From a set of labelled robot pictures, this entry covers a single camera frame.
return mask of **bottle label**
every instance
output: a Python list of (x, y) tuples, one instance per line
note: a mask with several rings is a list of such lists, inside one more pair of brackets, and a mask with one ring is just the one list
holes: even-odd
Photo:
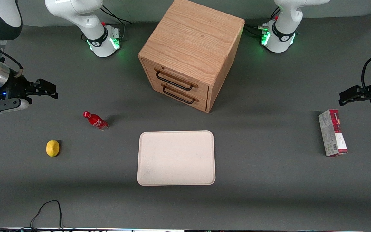
[(100, 130), (105, 130), (108, 128), (108, 123), (106, 123), (105, 121), (101, 119), (98, 119), (98, 121), (94, 123), (93, 126), (97, 127)]

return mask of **green led light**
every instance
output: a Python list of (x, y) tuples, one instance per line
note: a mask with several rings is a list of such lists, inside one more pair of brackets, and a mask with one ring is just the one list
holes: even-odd
[(89, 43), (89, 41), (87, 40), (87, 44), (88, 46), (90, 47), (90, 50), (92, 51), (92, 47), (91, 47), (91, 44)]
[(293, 38), (291, 39), (290, 45), (293, 44), (293, 41), (294, 41), (294, 37), (295, 37), (295, 36), (296, 36), (296, 33), (294, 33)]
[(109, 40), (111, 41), (114, 48), (117, 50), (119, 48), (119, 39), (110, 38)]
[(262, 36), (262, 44), (266, 45), (269, 38), (270, 38), (270, 32), (267, 32), (265, 35)]

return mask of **wooden cabinet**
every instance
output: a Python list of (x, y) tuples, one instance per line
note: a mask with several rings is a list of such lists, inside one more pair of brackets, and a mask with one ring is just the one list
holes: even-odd
[(244, 20), (174, 0), (138, 57), (151, 86), (209, 113), (234, 62)]

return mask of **red and white box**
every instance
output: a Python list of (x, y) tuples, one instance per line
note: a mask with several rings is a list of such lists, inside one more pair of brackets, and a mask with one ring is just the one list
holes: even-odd
[(337, 157), (347, 153), (346, 143), (340, 129), (339, 110), (327, 110), (319, 115), (321, 134), (327, 157)]

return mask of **bottle cap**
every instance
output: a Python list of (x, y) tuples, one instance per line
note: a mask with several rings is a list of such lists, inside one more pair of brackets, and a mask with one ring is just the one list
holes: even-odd
[(83, 114), (84, 118), (88, 119), (89, 117), (91, 117), (91, 113), (88, 112), (88, 111), (85, 111)]

